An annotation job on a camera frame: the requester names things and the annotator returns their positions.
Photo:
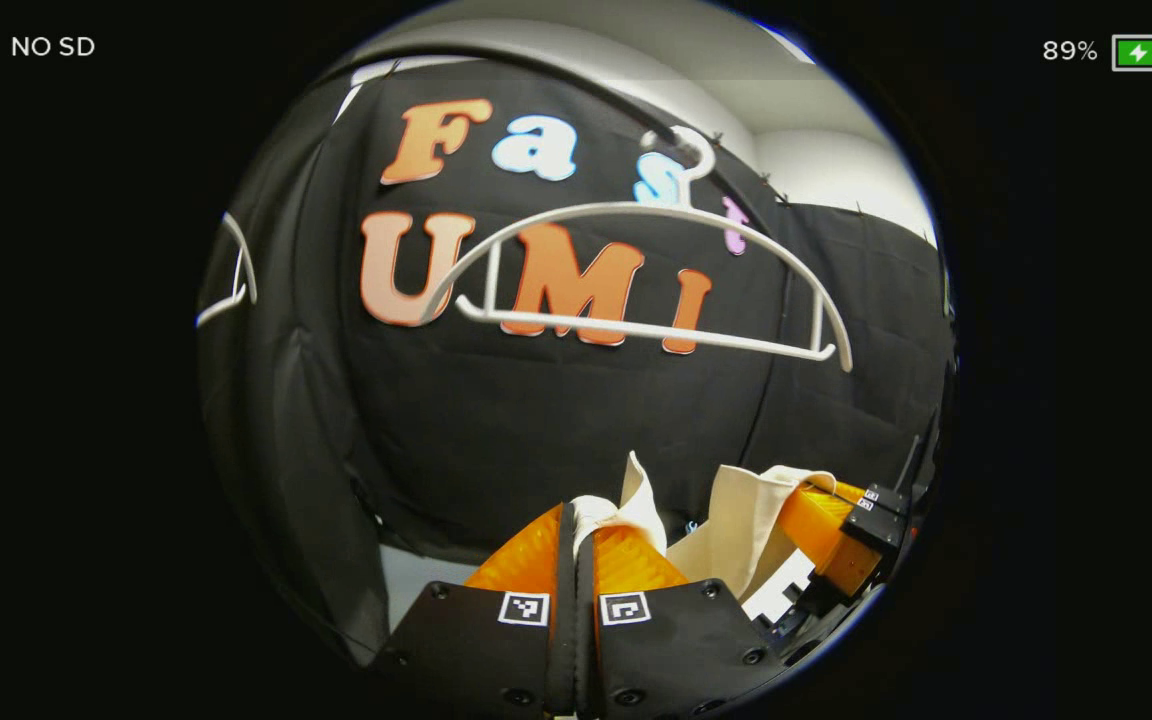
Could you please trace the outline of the white floor sheet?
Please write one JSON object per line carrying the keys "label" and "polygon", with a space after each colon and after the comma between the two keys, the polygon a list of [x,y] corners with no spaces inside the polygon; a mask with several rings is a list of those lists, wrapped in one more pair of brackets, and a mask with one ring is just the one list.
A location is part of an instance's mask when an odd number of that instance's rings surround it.
{"label": "white floor sheet", "polygon": [[774,626],[790,614],[799,597],[812,584],[814,562],[801,550],[795,550],[768,579],[764,579],[744,601],[742,611],[753,621]]}

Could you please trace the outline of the white plastic hanger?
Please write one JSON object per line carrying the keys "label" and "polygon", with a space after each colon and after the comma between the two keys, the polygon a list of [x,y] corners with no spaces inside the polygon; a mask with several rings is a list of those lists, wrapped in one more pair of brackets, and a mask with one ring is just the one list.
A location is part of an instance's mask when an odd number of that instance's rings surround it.
{"label": "white plastic hanger", "polygon": [[247,234],[244,234],[241,223],[238,223],[238,220],[229,211],[223,211],[223,214],[221,214],[221,228],[223,228],[223,232],[227,232],[227,236],[237,247],[230,291],[223,300],[218,300],[214,304],[204,306],[204,309],[198,311],[195,316],[196,328],[211,323],[211,320],[214,320],[220,314],[237,309],[243,302],[248,302],[251,305],[256,305],[259,302],[259,285],[257,285],[252,252],[250,243],[247,241]]}

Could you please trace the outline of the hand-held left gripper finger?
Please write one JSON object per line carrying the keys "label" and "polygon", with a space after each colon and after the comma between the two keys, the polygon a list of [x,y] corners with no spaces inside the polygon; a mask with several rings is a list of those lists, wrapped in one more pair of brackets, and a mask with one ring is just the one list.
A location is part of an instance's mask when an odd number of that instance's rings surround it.
{"label": "hand-held left gripper finger", "polygon": [[687,579],[643,530],[579,547],[579,720],[721,720],[788,679],[723,579]]}
{"label": "hand-held left gripper finger", "polygon": [[558,503],[462,582],[434,579],[369,667],[388,720],[556,720],[575,706],[573,507]]}

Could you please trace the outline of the cream shirt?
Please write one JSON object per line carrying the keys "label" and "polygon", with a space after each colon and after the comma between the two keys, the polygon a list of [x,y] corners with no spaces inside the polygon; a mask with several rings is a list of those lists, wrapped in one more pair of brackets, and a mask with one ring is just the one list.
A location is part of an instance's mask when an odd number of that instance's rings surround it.
{"label": "cream shirt", "polygon": [[635,452],[628,452],[617,501],[573,498],[571,550],[593,539],[609,552],[612,569],[599,579],[602,593],[721,579],[738,600],[746,600],[795,548],[781,525],[791,497],[804,488],[836,495],[841,487],[831,471],[776,465],[755,473],[722,465],[710,486],[707,520],[670,541],[652,482]]}

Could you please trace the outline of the black clothes rail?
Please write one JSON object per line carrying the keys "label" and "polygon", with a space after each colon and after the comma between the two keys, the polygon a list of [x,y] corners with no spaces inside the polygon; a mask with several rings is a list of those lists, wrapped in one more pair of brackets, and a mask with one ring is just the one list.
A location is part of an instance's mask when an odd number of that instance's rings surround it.
{"label": "black clothes rail", "polygon": [[594,79],[579,70],[564,68],[561,65],[553,63],[553,61],[530,56],[525,53],[520,53],[520,51],[498,50],[498,47],[475,47],[465,44],[449,44],[449,41],[429,41],[429,44],[393,47],[393,50],[369,51],[369,53],[362,53],[353,59],[339,60],[338,63],[332,65],[319,77],[314,78],[310,86],[319,88],[326,85],[326,83],[339,77],[349,76],[349,74],[365,67],[365,65],[394,65],[397,61],[415,56],[456,56],[472,60],[499,61],[499,63],[511,65],[511,67],[541,73],[545,76],[564,82],[567,85],[581,88],[585,94],[598,97],[602,103],[612,105],[613,108],[621,111],[627,118],[632,118],[637,123],[649,129],[649,131],[658,132],[658,135],[664,136],[664,138],[667,138],[672,143],[681,141],[681,132],[670,129],[664,123],[662,114],[657,113],[657,111],[646,109],[644,103],[632,99],[630,94],[614,90],[614,88],[608,85],[602,85],[602,82],[599,79]]}

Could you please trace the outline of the white hanger with taped hook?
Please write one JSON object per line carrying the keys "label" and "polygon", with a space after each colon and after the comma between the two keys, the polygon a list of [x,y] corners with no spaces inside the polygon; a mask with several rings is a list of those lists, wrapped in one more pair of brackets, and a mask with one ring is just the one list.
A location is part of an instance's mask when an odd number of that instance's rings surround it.
{"label": "white hanger with taped hook", "polygon": [[[708,174],[717,169],[717,151],[714,151],[708,137],[696,132],[685,126],[673,126],[669,129],[673,141],[681,143],[685,149],[695,152],[696,161],[677,174],[677,195],[673,202],[639,202],[639,200],[608,200],[586,202],[586,204],[564,206],[564,209],[552,209],[540,211],[538,214],[525,217],[515,223],[508,223],[505,228],[494,234],[490,234],[479,245],[471,249],[462,258],[453,262],[449,270],[445,270],[442,275],[435,278],[433,300],[426,302],[420,309],[420,323],[431,323],[434,319],[435,310],[442,304],[444,295],[453,290],[454,283],[475,263],[486,260],[486,275],[484,281],[484,296],[479,304],[468,300],[465,295],[460,295],[454,300],[460,313],[467,316],[471,323],[526,323],[538,324],[543,329],[566,327],[570,329],[584,331],[608,331],[614,334],[622,334],[626,338],[652,338],[652,340],[680,340],[695,344],[708,344],[723,348],[736,348],[736,350],[751,351],[756,354],[770,354],[783,357],[795,357],[801,361],[836,359],[842,372],[852,372],[855,361],[852,344],[849,332],[846,329],[844,318],[838,310],[835,300],[832,300],[829,291],[823,286],[820,279],[814,275],[809,266],[801,262],[796,255],[786,247],[780,245],[761,232],[756,232],[750,225],[742,225],[723,215],[695,209],[691,200],[691,185],[699,179],[707,179]],[[812,328],[810,328],[809,344],[799,347],[781,342],[755,340],[755,338],[737,336],[737,334],[726,334],[699,329],[685,329],[673,327],[673,325],[626,323],[626,320],[596,319],[586,314],[554,314],[554,313],[524,313],[516,310],[500,310],[497,306],[497,285],[500,265],[500,247],[507,240],[516,238],[522,232],[539,227],[544,223],[567,222],[567,220],[586,219],[591,217],[659,217],[676,222],[689,222],[708,225],[710,228],[733,232],[744,237],[749,243],[763,249],[783,263],[791,273],[803,279],[812,288]]]}

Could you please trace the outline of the black backdrop cloth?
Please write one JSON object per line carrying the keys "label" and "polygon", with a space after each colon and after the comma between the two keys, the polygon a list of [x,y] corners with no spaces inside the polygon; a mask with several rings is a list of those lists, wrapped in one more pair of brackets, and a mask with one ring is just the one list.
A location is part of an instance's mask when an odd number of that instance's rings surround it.
{"label": "black backdrop cloth", "polygon": [[[415,56],[308,86],[223,211],[259,302],[196,328],[200,420],[279,594],[366,666],[396,628],[388,553],[479,564],[575,497],[617,495],[628,452],[669,541],[722,465],[895,480],[943,414],[954,320],[940,232],[873,202],[791,199],[717,136],[695,209],[750,225],[820,279],[855,365],[608,331],[471,323],[486,260],[540,211],[676,200],[694,151],[598,97],[499,61]],[[500,247],[495,305],[806,347],[812,288],[733,232],[659,217],[544,223]]]}

